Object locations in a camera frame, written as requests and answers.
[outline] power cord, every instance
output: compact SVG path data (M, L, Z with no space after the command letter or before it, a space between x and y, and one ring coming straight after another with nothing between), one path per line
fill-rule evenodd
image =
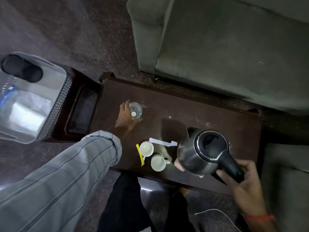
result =
M224 212L222 212L222 211L219 210L219 209L211 208L211 209L202 211L202 212L200 212L200 213L195 213L194 215L201 214L201 213L205 213L205 212L212 211L212 210L214 210L214 211L219 211L219 212L223 213L223 214L230 220L230 222L233 224L233 226L234 226L239 232L241 232L241 230L238 229L238 228L235 226L235 224L232 222L232 220L231 220Z

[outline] person's left hand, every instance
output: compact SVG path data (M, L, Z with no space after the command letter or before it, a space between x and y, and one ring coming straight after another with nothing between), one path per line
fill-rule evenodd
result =
M115 124L115 128L117 127L125 127L128 131L131 131L134 126L141 121L141 119L132 120L132 115L129 107L130 100L122 103L120 105L120 111L118 115L118 119Z

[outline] electric kettle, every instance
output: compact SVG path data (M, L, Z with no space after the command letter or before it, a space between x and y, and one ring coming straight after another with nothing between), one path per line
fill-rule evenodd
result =
M187 138L179 143L177 157L180 165L194 175L216 174L217 169L225 171L236 182L244 180L244 172L230 155L225 137L212 130L187 127Z

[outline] wooden table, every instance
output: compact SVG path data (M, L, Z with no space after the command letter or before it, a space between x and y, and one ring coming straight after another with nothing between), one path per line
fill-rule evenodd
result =
M181 172L173 164L168 164L161 172L155 172L150 166L151 157L147 157L145 165L141 166L136 144L149 138L179 143L186 135L188 126L222 133L230 144L232 156L257 161L262 121L254 113L208 105L112 77L105 81L100 96L91 132L112 129L118 117L119 105L127 99L138 102L143 108L144 119L122 139L122 157L111 168L113 170L128 170L143 178L231 195L226 185L210 175L199 178ZM176 147L154 144L154 152L171 160L176 159L176 150Z

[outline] black pants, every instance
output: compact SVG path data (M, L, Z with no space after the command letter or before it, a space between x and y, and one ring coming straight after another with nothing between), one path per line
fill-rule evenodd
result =
M97 232L139 232L149 226L156 232L141 202L137 177L121 174L100 217ZM187 200L179 192L170 199L164 231L195 232L189 222Z

